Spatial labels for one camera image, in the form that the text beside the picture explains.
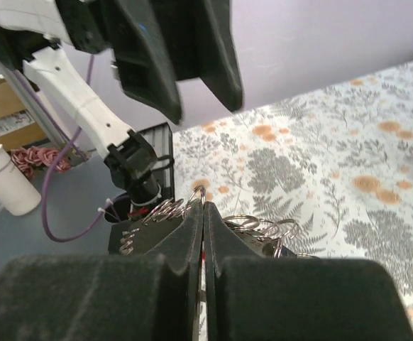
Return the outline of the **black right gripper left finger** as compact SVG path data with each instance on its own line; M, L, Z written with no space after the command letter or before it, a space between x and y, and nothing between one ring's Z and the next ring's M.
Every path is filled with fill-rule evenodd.
M21 256L0 272L0 340L197 340L204 208L138 256Z

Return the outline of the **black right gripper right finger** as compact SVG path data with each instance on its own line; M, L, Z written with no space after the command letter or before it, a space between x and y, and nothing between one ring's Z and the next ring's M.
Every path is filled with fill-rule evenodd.
M203 224L210 340L413 340L379 263L260 256L211 202Z

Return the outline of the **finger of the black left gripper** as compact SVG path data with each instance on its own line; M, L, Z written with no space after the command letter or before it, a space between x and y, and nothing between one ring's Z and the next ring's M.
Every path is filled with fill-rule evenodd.
M126 96L182 121L175 70L149 1L107 1L106 29Z
M180 112L176 82L199 78L230 112L243 106L243 85L231 34L230 1L154 1L164 43L158 72L170 112Z

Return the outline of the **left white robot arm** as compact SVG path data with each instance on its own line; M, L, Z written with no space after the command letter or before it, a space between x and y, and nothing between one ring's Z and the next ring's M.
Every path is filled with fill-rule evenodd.
M199 78L230 112L243 87L229 1L0 1L0 62L49 92L88 135L133 204L160 196L153 147L79 75L62 44L114 53L124 94L182 121L177 83Z

